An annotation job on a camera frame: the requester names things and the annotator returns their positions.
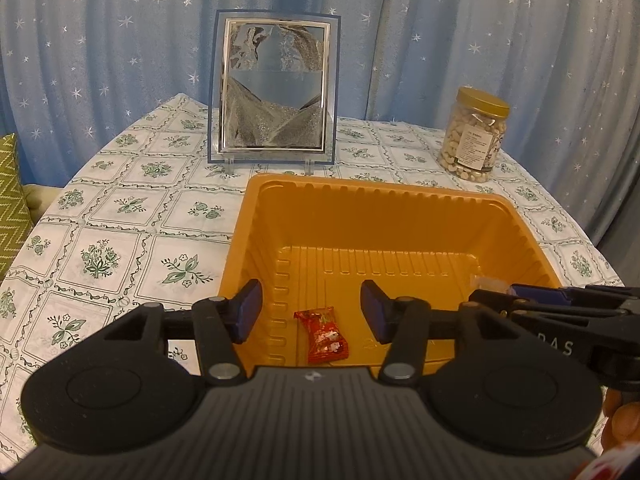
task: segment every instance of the plastic jar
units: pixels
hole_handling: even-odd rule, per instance
[[[465,180],[486,182],[507,131],[509,105],[475,88],[458,90],[438,162]]]

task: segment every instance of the jar lid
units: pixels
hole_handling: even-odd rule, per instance
[[[476,88],[460,87],[457,101],[492,117],[505,119],[509,116],[510,107],[505,101]]]

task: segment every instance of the yellow basket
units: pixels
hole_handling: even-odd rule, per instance
[[[260,316],[236,347],[247,371],[305,366],[307,334],[293,313],[332,306],[350,352],[334,364],[367,365],[377,375],[387,345],[375,341],[360,310],[363,280],[375,280],[391,298],[414,296],[455,310],[474,276],[560,286],[501,196],[260,174],[246,189],[220,294],[233,296],[251,278],[262,283]],[[424,372],[453,354],[453,341],[430,342]]]

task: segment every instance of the floral tablecloth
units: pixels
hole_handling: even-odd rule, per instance
[[[20,251],[0,286],[0,470],[33,447],[19,403],[31,372],[140,303],[183,309],[214,296],[249,178],[304,173],[303,165],[252,164],[225,174],[207,163],[206,123],[206,107],[184,94],[136,121],[79,171]],[[337,163],[316,166],[316,175],[501,194],[563,283],[620,283],[512,158],[500,154],[493,180],[466,182],[436,162],[442,136],[411,124],[342,119]],[[192,344],[171,342],[170,356],[197,373]]]

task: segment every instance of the white tablecloth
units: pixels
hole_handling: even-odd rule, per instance
[[[0,286],[0,469],[33,447],[19,398],[47,360],[145,301],[181,309],[218,291],[242,194],[265,171],[303,165],[207,164],[207,109],[184,94],[132,124],[71,180],[35,227]],[[507,197],[566,285],[620,284],[549,193],[501,153],[476,185],[436,162],[440,130],[338,121],[334,166],[316,175],[492,192]],[[197,371],[193,345],[171,357]],[[596,427],[600,431],[602,422]]]

